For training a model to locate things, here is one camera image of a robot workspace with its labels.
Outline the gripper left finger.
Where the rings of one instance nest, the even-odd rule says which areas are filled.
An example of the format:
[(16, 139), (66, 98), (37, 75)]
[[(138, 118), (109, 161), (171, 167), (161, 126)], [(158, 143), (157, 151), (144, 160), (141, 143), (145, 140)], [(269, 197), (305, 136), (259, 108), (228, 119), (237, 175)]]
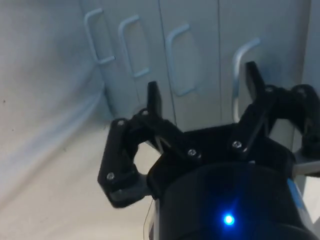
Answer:
[(141, 174), (134, 163), (139, 145), (145, 142), (164, 158), (173, 157), (192, 167), (202, 162), (198, 146), (162, 117), (162, 99), (155, 81), (147, 85), (146, 107), (131, 119), (112, 121), (109, 127), (97, 181), (114, 208), (125, 208), (146, 196), (157, 199), (164, 191), (169, 177)]

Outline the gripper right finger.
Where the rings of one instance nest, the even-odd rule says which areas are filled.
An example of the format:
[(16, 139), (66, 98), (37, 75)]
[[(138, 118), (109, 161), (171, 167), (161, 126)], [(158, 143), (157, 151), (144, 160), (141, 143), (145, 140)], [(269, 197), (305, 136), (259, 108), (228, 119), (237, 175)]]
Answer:
[(277, 120), (288, 120), (300, 132), (301, 153), (320, 157), (320, 98), (308, 84), (291, 89), (265, 84), (254, 61), (245, 64), (246, 85), (252, 99), (229, 139), (233, 154), (244, 159), (259, 138), (269, 137)]

